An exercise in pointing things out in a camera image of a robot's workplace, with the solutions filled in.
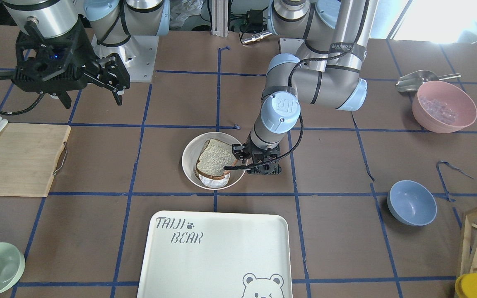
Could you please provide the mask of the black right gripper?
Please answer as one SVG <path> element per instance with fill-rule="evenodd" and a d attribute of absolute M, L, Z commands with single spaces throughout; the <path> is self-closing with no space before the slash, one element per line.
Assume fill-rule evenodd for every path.
<path fill-rule="evenodd" d="M 95 84 L 110 90 L 121 106 L 124 90 L 130 87 L 130 75 L 120 56 L 97 56 L 79 19 L 68 32 L 51 38 L 40 32 L 38 21 L 29 19 L 18 35 L 16 54 L 14 83 L 26 92 L 59 92 L 66 109 L 72 107 L 66 91 Z"/>

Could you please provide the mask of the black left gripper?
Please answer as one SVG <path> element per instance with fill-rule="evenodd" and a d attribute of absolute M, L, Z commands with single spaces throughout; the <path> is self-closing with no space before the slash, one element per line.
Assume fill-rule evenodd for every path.
<path fill-rule="evenodd" d="M 248 174 L 276 175 L 282 172 L 279 162 L 280 145 L 273 148 L 260 149 L 247 141 L 244 144 L 233 144 L 231 151 L 237 160 L 242 162 L 241 166 L 224 166 L 225 171 L 244 170 Z"/>

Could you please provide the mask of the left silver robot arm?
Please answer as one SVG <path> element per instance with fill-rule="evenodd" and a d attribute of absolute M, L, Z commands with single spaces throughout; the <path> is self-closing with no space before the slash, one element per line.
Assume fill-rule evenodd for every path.
<path fill-rule="evenodd" d="M 301 103 L 356 111 L 364 103 L 367 82 L 360 77 L 376 14 L 376 0 L 272 0 L 267 10 L 270 33 L 303 40 L 296 54 L 271 59 L 260 113 L 244 144 L 232 152 L 242 165 L 225 171 L 280 172 L 279 144 L 299 123 Z"/>

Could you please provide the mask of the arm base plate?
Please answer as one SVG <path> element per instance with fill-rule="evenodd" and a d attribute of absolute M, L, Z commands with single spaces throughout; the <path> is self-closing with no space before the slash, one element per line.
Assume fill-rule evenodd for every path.
<path fill-rule="evenodd" d="M 303 39 L 280 38 L 279 52 L 291 53 L 292 55 L 297 56 L 297 51 L 303 43 L 304 43 Z"/>
<path fill-rule="evenodd" d="M 127 43 L 118 47 L 98 45 L 97 41 L 97 37 L 93 36 L 95 54 L 104 58 L 111 53 L 117 53 L 127 68 L 131 82 L 152 82 L 159 36 L 132 36 Z"/>

